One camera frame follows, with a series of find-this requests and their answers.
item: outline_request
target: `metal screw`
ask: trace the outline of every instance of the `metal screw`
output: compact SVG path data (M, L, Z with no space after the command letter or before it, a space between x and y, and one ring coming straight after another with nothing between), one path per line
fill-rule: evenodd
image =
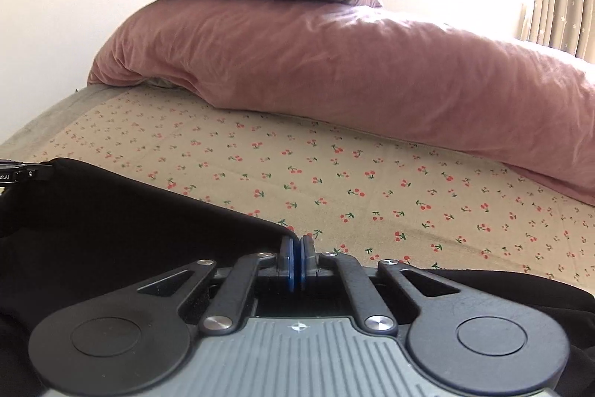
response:
M231 327L231 325L233 325L233 322L230 318L221 315L215 315L213 317L206 317L203 324L206 329L218 332L221 330L227 330L229 327Z
M382 315L374 315L373 317L366 318L365 325L375 332L384 332L390 330L395 326L395 322L389 317Z

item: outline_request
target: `gray ribbed plate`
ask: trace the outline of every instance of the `gray ribbed plate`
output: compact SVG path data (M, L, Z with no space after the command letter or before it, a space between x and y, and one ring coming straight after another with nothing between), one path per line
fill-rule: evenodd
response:
M140 397L452 397L416 373L397 343L348 318L250 318L208 337L173 377ZM540 397L553 393L543 391ZM58 397L48 392L45 397Z

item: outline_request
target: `triangular cutout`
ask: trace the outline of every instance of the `triangular cutout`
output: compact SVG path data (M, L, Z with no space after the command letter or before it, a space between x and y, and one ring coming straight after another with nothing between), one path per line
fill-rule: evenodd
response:
M162 296L167 298L172 296L180 287L190 279L194 274L194 271L185 269L184 271L177 272L170 277L156 281L155 283L148 284L138 289L138 292L142 295Z
M454 295L460 293L459 290L448 286L447 284L441 283L432 279L431 276L425 276L410 269L404 269L401 274L405 276L418 291L429 298L435 298L436 296Z

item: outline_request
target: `pink duvet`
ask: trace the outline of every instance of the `pink duvet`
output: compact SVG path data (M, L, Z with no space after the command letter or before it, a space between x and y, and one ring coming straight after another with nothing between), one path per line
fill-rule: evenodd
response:
M370 7L158 0L89 83L161 77L219 108L307 116L500 160L595 205L594 66Z

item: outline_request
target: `cherry print bed sheet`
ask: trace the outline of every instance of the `cherry print bed sheet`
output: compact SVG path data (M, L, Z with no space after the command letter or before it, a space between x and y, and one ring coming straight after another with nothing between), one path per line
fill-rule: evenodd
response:
M595 208L501 163L136 87L58 133L72 157L311 234L376 265L519 271L595 289Z

